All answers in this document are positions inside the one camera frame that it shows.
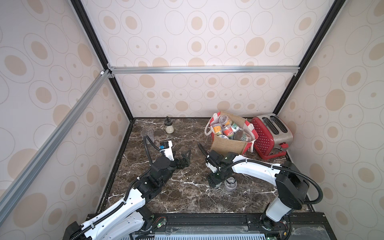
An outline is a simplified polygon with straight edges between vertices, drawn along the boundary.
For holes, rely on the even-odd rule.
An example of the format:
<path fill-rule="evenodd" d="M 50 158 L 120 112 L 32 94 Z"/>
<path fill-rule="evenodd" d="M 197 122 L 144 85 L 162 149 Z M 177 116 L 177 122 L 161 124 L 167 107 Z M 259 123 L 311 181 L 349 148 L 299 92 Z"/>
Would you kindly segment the seed jar orange label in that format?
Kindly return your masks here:
<path fill-rule="evenodd" d="M 222 125 L 220 123 L 211 125 L 211 128 L 216 136 L 223 135 Z"/>

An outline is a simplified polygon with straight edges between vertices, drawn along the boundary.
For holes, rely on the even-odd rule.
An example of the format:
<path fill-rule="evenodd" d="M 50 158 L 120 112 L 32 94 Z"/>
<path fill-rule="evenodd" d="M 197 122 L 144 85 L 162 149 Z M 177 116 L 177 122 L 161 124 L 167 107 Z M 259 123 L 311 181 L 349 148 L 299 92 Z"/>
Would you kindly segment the seed jar red label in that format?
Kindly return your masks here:
<path fill-rule="evenodd" d="M 222 130 L 225 136 L 227 136 L 229 139 L 233 139 L 234 134 L 238 130 L 238 125 L 237 124 L 228 125 L 228 126 L 222 127 Z"/>

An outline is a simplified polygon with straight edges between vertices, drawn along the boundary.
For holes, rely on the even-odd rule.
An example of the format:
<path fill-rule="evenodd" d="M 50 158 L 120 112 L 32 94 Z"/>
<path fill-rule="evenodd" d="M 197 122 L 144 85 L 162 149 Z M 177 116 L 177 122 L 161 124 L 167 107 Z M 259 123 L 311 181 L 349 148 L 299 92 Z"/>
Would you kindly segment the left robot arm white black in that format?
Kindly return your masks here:
<path fill-rule="evenodd" d="M 145 205 L 161 193 L 176 170 L 190 166 L 192 152 L 186 151 L 175 158 L 171 141 L 156 146 L 148 136 L 143 137 L 143 144 L 149 169 L 137 177 L 124 197 L 111 207 L 83 224 L 71 223 L 65 230 L 65 240 L 118 240 L 139 231 L 145 223 L 150 225 L 147 233 L 153 230 L 155 220 Z"/>

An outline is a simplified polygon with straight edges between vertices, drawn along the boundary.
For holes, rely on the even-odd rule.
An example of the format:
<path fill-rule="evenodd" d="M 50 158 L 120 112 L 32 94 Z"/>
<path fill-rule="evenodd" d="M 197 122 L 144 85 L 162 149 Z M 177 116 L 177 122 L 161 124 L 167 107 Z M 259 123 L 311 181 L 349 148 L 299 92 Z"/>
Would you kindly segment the red burlap canvas bag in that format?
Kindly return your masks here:
<path fill-rule="evenodd" d="M 205 135 L 212 137 L 211 150 L 223 155 L 229 152 L 240 155 L 247 151 L 252 153 L 259 138 L 248 120 L 223 111 L 213 114 L 205 127 Z"/>

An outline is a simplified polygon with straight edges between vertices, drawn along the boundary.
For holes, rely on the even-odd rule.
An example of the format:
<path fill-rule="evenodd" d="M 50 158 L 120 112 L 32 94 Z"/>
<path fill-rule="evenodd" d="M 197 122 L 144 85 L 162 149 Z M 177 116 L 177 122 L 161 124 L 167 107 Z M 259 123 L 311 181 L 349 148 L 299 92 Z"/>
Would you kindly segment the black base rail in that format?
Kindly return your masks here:
<path fill-rule="evenodd" d="M 323 213 L 292 213 L 262 226 L 261 214 L 150 214 L 134 212 L 109 227 L 95 225 L 84 240 L 334 240 Z"/>

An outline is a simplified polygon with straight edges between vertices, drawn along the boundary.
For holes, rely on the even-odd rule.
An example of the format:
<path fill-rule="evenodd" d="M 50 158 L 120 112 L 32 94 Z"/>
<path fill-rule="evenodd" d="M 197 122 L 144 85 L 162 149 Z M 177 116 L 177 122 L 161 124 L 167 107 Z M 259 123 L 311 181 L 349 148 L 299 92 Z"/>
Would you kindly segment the clear plastic cup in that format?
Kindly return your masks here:
<path fill-rule="evenodd" d="M 142 138 L 144 136 L 148 136 L 152 142 L 155 141 L 155 138 L 154 138 L 154 131 L 152 129 L 149 129 L 149 128 L 145 128 L 141 131 L 141 136 Z"/>

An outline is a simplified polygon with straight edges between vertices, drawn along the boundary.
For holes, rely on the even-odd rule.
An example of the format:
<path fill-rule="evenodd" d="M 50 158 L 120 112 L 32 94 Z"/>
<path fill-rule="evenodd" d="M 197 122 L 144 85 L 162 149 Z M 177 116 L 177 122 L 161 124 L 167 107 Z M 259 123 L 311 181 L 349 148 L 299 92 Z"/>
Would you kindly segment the red silver toaster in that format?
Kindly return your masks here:
<path fill-rule="evenodd" d="M 285 156 L 294 137 L 289 127 L 275 114 L 256 116 L 251 120 L 258 138 L 254 149 L 263 160 Z"/>

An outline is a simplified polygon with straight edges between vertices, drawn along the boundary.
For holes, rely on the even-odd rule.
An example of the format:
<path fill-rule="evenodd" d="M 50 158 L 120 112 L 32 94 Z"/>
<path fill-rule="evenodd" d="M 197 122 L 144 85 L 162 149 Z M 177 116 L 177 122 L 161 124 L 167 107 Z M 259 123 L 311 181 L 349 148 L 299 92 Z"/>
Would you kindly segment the glass sugar jar black lid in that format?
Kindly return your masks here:
<path fill-rule="evenodd" d="M 167 134 L 172 134 L 174 132 L 173 120 L 170 117 L 166 117 L 164 125 L 166 126 L 165 131 Z"/>

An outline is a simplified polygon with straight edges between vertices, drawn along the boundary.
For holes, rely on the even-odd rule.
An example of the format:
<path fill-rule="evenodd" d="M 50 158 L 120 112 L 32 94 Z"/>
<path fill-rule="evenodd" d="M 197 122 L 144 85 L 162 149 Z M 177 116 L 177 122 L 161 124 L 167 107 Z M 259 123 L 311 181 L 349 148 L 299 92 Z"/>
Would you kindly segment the aluminium rail left wall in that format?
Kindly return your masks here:
<path fill-rule="evenodd" d="M 10 185 L 5 195 L 1 199 L 1 225 L 8 218 L 32 182 L 36 179 L 45 164 L 51 158 L 63 139 L 66 137 L 69 130 L 71 130 L 80 115 L 84 112 L 85 108 L 89 105 L 97 91 L 99 91 L 103 85 L 104 81 L 109 78 L 111 72 L 111 70 L 106 69 L 94 80 L 87 91 L 68 112 L 59 126 L 53 131 L 53 133 L 42 145 L 42 147 L 36 152 L 34 157 L 26 165 L 23 171 Z"/>

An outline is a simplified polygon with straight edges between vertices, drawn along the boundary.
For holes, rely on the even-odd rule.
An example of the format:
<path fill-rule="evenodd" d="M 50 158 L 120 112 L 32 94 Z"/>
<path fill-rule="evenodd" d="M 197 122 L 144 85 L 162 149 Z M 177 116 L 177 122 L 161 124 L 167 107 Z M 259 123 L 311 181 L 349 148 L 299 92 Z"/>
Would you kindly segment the horizontal aluminium rail back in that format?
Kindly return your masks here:
<path fill-rule="evenodd" d="M 299 66 L 111 67 L 112 74 L 297 73 Z"/>

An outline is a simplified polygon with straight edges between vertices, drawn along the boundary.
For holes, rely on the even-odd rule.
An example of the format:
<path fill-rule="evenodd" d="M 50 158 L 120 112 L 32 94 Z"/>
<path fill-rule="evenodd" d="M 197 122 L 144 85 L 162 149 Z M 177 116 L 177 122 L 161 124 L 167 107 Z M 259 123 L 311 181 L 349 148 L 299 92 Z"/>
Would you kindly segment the seed jar yellow label back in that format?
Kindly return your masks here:
<path fill-rule="evenodd" d="M 219 124 L 222 125 L 222 127 L 225 127 L 225 126 L 228 126 L 228 125 L 232 125 L 233 124 L 233 121 L 232 119 L 227 116 L 227 115 L 220 115 L 219 116 Z"/>

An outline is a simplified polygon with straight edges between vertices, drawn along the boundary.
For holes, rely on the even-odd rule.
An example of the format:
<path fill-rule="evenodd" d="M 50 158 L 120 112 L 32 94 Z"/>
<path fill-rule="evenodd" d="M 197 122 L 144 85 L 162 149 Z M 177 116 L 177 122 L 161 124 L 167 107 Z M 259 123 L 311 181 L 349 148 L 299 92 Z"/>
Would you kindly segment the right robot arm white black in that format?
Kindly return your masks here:
<path fill-rule="evenodd" d="M 206 157 L 206 166 L 212 171 L 208 175 L 210 187 L 217 188 L 233 174 L 242 174 L 266 181 L 277 188 L 278 196 L 267 205 L 260 218 L 267 230 L 285 215 L 300 210 L 303 205 L 314 205 L 323 200 L 324 193 L 320 185 L 302 174 L 292 162 L 270 164 L 231 152 L 225 156 L 214 150 L 207 152 L 200 143 L 198 147 Z"/>

